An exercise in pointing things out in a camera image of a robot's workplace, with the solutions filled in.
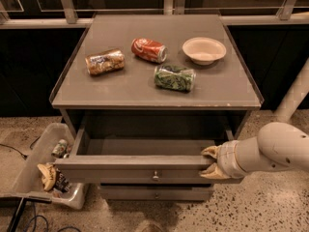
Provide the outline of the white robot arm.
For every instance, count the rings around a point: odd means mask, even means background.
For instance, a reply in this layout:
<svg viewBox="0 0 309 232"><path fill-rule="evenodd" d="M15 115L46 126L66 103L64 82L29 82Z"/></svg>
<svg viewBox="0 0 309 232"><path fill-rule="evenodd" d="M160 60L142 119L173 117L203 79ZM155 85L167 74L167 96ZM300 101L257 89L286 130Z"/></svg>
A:
<svg viewBox="0 0 309 232"><path fill-rule="evenodd" d="M206 179L240 179L256 171L309 171L309 136L288 124L309 92L309 59L275 111L277 122L263 126L256 137L210 146L201 154L215 162L200 176Z"/></svg>

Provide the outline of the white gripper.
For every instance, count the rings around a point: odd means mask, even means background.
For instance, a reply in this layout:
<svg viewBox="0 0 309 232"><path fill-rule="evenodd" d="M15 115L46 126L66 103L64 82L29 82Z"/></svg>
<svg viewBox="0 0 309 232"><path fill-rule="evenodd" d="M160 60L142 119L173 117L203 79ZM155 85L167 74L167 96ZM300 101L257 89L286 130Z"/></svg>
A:
<svg viewBox="0 0 309 232"><path fill-rule="evenodd" d="M202 170L199 175L211 180L241 179L248 175L237 161L238 140L228 141L219 146L209 146L201 151L204 157L217 159L206 170Z"/></svg>

